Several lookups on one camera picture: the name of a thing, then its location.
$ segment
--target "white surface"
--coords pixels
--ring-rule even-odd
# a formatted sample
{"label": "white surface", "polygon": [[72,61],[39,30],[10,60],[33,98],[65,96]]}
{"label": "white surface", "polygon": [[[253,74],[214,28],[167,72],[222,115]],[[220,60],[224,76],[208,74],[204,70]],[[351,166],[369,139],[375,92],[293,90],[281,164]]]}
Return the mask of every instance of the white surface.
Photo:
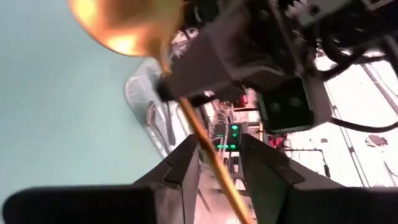
{"label": "white surface", "polygon": [[[325,70],[330,67],[331,62],[327,58],[321,58],[318,59],[318,65]],[[389,84],[389,88],[398,92],[396,75],[389,64],[387,62],[378,62],[374,67],[386,83]],[[332,103],[337,107],[340,118],[343,120],[368,126],[387,126],[398,120],[397,115],[374,83],[358,65],[352,66],[345,73],[328,81],[326,86],[331,93]],[[366,176],[368,180],[364,179],[364,185],[366,187],[377,185],[393,186],[394,183],[386,172],[383,162],[385,158],[388,158],[388,163],[392,166],[396,164],[394,161],[398,161],[398,154],[396,153],[398,150],[398,138],[396,138],[398,130],[377,134],[388,140],[389,145],[384,148],[369,147],[365,143],[368,133],[343,129],[343,132],[345,131],[348,134],[348,138],[351,139],[351,143],[348,142],[348,145],[354,147],[358,156],[358,159],[354,156],[354,161],[359,169],[362,166],[364,175],[361,175],[363,178]],[[332,124],[324,124],[313,130],[294,134],[293,138],[292,144],[296,148],[317,147],[324,150],[333,180],[345,186],[362,186],[339,127]],[[320,143],[321,138],[327,138],[328,143]],[[307,152],[297,153],[295,160],[323,174],[321,160],[314,156],[304,157],[305,153]]]}

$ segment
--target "metal rod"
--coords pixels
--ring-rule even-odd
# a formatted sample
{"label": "metal rod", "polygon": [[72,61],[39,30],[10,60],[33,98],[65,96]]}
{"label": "metal rod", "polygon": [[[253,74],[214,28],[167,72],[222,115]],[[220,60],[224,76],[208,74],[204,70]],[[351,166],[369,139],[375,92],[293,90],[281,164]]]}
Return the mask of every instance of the metal rod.
{"label": "metal rod", "polygon": [[229,203],[231,204],[233,210],[235,211],[236,216],[239,218],[239,221],[242,224],[251,223],[252,220],[249,216],[249,212],[240,196],[238,191],[236,190],[231,177],[229,176],[226,167],[224,166],[221,159],[217,156],[216,149],[213,143],[210,141],[205,128],[202,123],[199,122],[195,111],[192,108],[192,105],[186,98],[179,98],[178,103],[181,106],[182,111],[188,119],[188,122],[191,124],[193,128],[193,132],[198,137],[199,143],[201,144],[203,150],[205,150],[211,165],[214,168],[214,172],[216,178],[220,184],[220,187],[223,189],[223,192],[226,195]]}

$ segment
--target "black cable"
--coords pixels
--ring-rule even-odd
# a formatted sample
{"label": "black cable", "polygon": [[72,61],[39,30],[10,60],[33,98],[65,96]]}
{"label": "black cable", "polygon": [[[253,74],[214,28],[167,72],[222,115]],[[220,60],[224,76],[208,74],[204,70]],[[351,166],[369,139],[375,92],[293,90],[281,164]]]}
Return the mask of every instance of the black cable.
{"label": "black cable", "polygon": [[258,111],[258,109],[257,108],[234,109],[234,112],[243,112],[243,111]]}
{"label": "black cable", "polygon": [[386,56],[374,56],[374,57],[361,57],[358,59],[354,64],[365,64],[365,63],[374,63],[374,62],[381,62],[383,60],[386,60]]}
{"label": "black cable", "polygon": [[191,37],[189,36],[189,34],[188,34],[188,32],[187,32],[186,29],[181,30],[181,31],[184,33],[185,37],[186,37],[188,40],[191,39]]}
{"label": "black cable", "polygon": [[325,155],[323,153],[322,149],[283,149],[282,152],[290,152],[292,153],[292,157],[293,157],[293,152],[320,152],[322,154],[322,161],[323,161],[323,170],[325,171],[325,176],[327,178],[330,178],[330,168],[328,166],[328,164],[326,163],[326,159],[325,159]]}
{"label": "black cable", "polygon": [[320,37],[322,40],[322,48],[326,56],[334,62],[337,63],[337,66],[331,68],[327,71],[320,71],[321,77],[324,81],[331,80],[335,78],[337,75],[343,73],[345,70],[349,69],[352,64],[356,63],[359,59],[364,58],[363,54],[366,53],[367,48],[365,47],[356,47],[353,50],[352,55],[346,55],[342,51],[340,51],[335,45],[333,37],[328,32],[328,21],[324,22],[320,29]]}
{"label": "black cable", "polygon": [[364,125],[360,125],[360,124],[354,124],[348,121],[343,121],[337,118],[331,118],[331,120],[329,121],[332,124],[335,124],[337,126],[341,126],[343,128],[348,128],[351,130],[355,130],[355,131],[361,131],[361,132],[365,132],[365,133],[384,133],[387,131],[391,131],[395,128],[398,128],[398,122],[395,122],[392,125],[388,125],[385,127],[370,127],[370,126],[364,126]]}
{"label": "black cable", "polygon": [[342,60],[341,63],[337,64],[337,66],[334,68],[331,68],[327,71],[320,71],[322,80],[328,81],[343,73],[345,70],[349,69],[349,67],[352,66],[352,64],[354,64],[358,59],[360,59],[366,51],[367,50],[365,48],[355,49],[352,55]]}

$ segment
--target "machinery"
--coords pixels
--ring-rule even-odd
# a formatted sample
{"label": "machinery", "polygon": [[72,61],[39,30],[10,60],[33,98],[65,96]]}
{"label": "machinery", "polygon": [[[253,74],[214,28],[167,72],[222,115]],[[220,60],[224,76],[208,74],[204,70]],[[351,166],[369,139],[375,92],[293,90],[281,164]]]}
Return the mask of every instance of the machinery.
{"label": "machinery", "polygon": [[[110,2],[97,0],[97,6],[119,12],[107,14],[112,16],[132,14],[127,6],[143,12],[150,9],[136,1]],[[164,9],[168,19],[174,21],[178,16],[170,13],[180,10],[179,3],[170,2],[170,5],[159,3],[156,10]],[[325,122],[369,133],[392,130],[398,123],[374,128],[332,118],[323,83],[354,63],[387,59],[398,73],[394,15],[397,1],[194,0],[185,1],[181,7],[185,20],[176,24],[181,30],[197,28],[199,33],[170,68],[162,56],[166,54],[164,43],[169,43],[166,36],[178,27],[174,24],[162,27],[165,17],[157,17],[152,26],[140,21],[136,29],[127,29],[121,22],[120,26],[112,27],[113,31],[125,29],[130,34],[143,34],[139,36],[141,39],[135,39],[138,47],[132,45],[126,51],[109,41],[116,41],[110,37],[117,32],[105,35],[106,29],[92,28],[89,20],[82,22],[82,14],[78,15],[83,27],[105,47],[125,55],[153,56],[164,72],[172,73],[161,79],[157,92],[164,102],[176,100],[184,105],[197,136],[186,138],[156,168],[132,185],[37,188],[16,193],[4,204],[6,223],[193,223],[200,173],[199,143],[241,223],[252,220],[239,203],[237,191],[230,189],[225,168],[215,157],[216,148],[228,146],[229,150],[240,152],[243,170],[237,175],[244,178],[259,223],[397,221],[396,189],[343,187],[245,133],[243,124],[227,123],[226,130],[231,132],[226,134],[226,142],[209,143],[209,136],[204,137],[207,132],[198,126],[196,118],[191,118],[193,111],[187,104],[189,101],[199,108],[213,100],[236,103],[241,101],[244,89],[252,88],[258,99],[253,109],[259,111],[267,133],[304,131]],[[144,16],[152,14],[142,15],[140,19],[144,20]],[[112,19],[104,27],[119,22]],[[152,33],[156,29],[161,30],[158,35]],[[380,50],[384,55],[366,56],[372,50]],[[335,66],[319,71],[313,62],[317,55],[326,55]],[[204,95],[209,90],[214,95]]]}

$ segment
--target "black robotic mount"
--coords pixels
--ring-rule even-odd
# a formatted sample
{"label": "black robotic mount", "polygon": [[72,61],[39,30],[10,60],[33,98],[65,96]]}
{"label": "black robotic mount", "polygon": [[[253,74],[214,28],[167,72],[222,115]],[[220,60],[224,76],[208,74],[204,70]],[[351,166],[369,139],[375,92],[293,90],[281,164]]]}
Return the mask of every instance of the black robotic mount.
{"label": "black robotic mount", "polygon": [[[198,106],[206,102],[203,92],[211,90],[215,95],[209,100],[234,102],[242,88],[252,88],[268,133],[304,131],[325,122],[363,131],[331,117],[324,82],[352,64],[385,59],[398,72],[398,1],[187,2],[184,27],[200,31],[173,63],[173,75],[159,83],[164,101],[183,96]],[[373,50],[384,55],[365,55]],[[335,66],[317,70],[318,55]]]}
{"label": "black robotic mount", "polygon": [[[396,189],[344,187],[243,134],[240,158],[258,223],[397,223]],[[189,136],[132,185],[41,187],[10,196],[6,224],[192,224],[200,178]]]}

